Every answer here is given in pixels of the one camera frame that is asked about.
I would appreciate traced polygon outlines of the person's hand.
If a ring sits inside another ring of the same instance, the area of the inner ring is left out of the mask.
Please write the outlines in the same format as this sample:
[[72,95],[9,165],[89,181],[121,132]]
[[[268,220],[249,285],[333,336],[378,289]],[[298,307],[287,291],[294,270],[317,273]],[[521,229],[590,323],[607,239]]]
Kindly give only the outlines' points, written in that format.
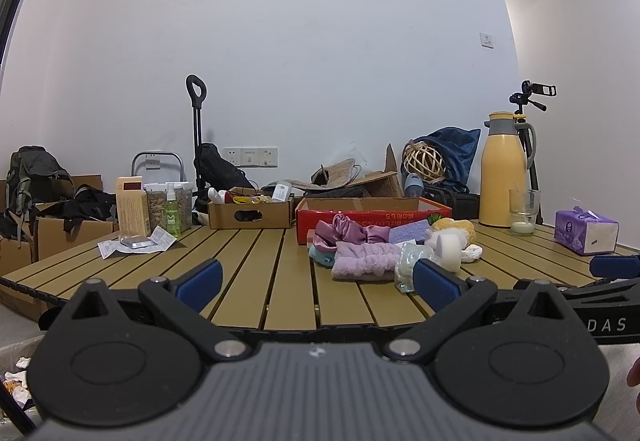
[[[640,357],[634,361],[634,365],[631,366],[627,374],[626,383],[629,388],[635,388],[640,386]],[[640,412],[640,395],[636,398],[636,408]]]

